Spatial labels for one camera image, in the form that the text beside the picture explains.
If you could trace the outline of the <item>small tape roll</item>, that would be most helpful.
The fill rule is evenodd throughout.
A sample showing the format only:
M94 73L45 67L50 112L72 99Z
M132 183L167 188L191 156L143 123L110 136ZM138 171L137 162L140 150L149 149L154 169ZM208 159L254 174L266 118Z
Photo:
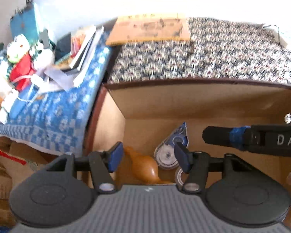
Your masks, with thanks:
M179 188L182 188L187 178L188 174L184 173L181 167L178 167L175 172L175 182Z

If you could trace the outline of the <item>orange gourd toy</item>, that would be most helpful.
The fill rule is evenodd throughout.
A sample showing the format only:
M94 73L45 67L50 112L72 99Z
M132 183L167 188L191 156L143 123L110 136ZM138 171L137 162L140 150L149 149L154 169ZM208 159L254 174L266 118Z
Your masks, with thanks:
M168 185L172 182L159 177L157 162L149 155L142 154L132 147L124 148L125 154L132 163L132 172L135 177L146 185Z

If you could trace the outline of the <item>brown cardboard box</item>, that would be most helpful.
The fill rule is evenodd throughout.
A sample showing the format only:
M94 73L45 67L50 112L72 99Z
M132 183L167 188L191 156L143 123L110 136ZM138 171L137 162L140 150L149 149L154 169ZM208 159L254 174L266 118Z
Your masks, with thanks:
M182 123L189 149L213 157L233 153L291 189L291 158L258 155L207 145L207 126L284 124L291 114L291 86L232 79L172 79L104 84L97 95L84 140L84 154L122 142L153 155Z

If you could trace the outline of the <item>blue checkered cloth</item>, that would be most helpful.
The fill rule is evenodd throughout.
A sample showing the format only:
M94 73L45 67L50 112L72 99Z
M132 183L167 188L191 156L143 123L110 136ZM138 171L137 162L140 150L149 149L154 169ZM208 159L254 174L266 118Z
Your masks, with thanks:
M46 93L24 106L16 118L0 123L0 137L52 155L81 156L86 126L111 56L106 46L109 34L103 32L80 86Z

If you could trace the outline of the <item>floral patterned tablecloth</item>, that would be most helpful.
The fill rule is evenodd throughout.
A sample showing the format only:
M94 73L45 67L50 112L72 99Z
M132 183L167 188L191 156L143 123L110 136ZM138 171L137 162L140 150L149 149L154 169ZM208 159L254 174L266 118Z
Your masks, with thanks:
M291 49L277 26L194 17L188 25L189 41L119 47L108 83L229 78L291 85Z

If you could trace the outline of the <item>red white package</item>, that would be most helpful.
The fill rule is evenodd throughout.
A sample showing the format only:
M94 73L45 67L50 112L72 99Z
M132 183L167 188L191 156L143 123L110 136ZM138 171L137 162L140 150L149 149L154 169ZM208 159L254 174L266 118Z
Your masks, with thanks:
M22 158L19 158L19 157L15 157L15 156L13 156L13 155L11 155L9 153L6 153L6 152L2 151L1 149L0 149L0 156L4 157L4 158L7 158L9 160L12 160L14 162L20 163L22 165L26 165L27 164L26 160L24 160Z

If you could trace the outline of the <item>stack of books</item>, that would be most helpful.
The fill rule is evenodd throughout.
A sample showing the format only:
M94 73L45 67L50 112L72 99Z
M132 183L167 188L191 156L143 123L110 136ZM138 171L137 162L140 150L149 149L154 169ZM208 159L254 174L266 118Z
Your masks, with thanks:
M103 26L90 29L76 56L55 66L58 71L52 80L59 85L60 90L68 91L83 83L103 33Z

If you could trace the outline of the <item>white panda plush toy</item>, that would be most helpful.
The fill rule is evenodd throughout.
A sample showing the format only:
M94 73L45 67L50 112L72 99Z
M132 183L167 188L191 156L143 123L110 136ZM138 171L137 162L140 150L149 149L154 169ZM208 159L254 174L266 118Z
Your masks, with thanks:
M55 63L55 55L49 48L44 49L44 45L37 41L29 50L32 60L32 68L36 71L45 70Z

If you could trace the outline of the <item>green frog plush toy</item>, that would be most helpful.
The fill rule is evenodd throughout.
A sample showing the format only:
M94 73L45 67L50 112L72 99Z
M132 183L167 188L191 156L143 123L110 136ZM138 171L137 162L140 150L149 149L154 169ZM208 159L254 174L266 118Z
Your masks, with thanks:
M7 46L7 58L12 64L9 80L17 91L24 90L31 82L30 77L36 73L29 50L30 44L24 34L17 35Z

